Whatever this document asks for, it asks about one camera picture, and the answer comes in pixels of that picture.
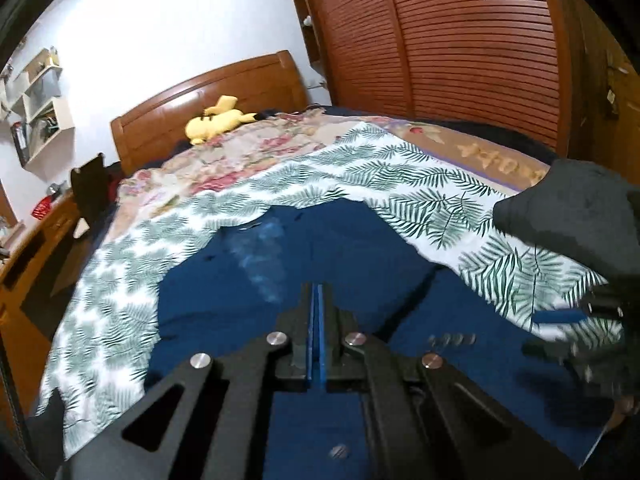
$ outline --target yellow plush toy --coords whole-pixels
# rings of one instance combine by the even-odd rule
[[[206,108],[203,117],[196,117],[187,123],[184,129],[191,143],[202,144],[216,135],[229,132],[243,123],[255,122],[255,114],[243,114],[234,107],[237,97],[223,95],[215,106]]]

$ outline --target leaf print sheet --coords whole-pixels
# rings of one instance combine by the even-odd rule
[[[498,232],[492,209],[504,197],[473,174],[367,123],[330,147],[227,190],[192,196],[96,251],[53,339],[39,410],[58,387],[70,456],[130,408],[143,395],[158,340],[162,277],[221,227],[252,221],[272,205],[303,208],[337,198],[366,202],[422,256],[453,269],[517,326],[591,345],[616,339],[620,327],[608,321],[543,333],[532,324],[533,312],[575,304],[601,278],[564,256]]]

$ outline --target headboard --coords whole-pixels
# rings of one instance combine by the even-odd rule
[[[303,110],[308,102],[298,69],[287,50],[217,68],[177,84],[111,121],[122,163],[130,175],[152,160],[168,157],[186,139],[187,122],[223,95],[238,97],[245,113],[276,108]]]

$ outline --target wooden desk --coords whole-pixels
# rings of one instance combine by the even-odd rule
[[[17,247],[11,248],[9,261],[0,266],[0,332],[25,413],[31,409],[38,393],[51,344],[20,307],[47,259],[78,223],[79,216],[69,191],[54,202],[52,211]],[[1,397],[0,412],[6,402],[4,393]]]

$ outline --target blue cloth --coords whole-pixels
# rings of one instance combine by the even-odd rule
[[[228,354],[269,332],[298,304],[302,283],[327,282],[363,332],[388,333],[394,351],[421,355],[428,337],[475,333],[445,357],[540,435],[580,463],[610,414],[585,399],[556,364],[525,358],[527,332],[499,317],[449,269],[422,258],[365,204],[336,200],[303,210],[276,206],[225,228],[160,283],[161,340],[147,386],[197,352]],[[370,476],[362,410],[353,394],[274,394],[265,479]],[[332,460],[345,444],[350,457]]]

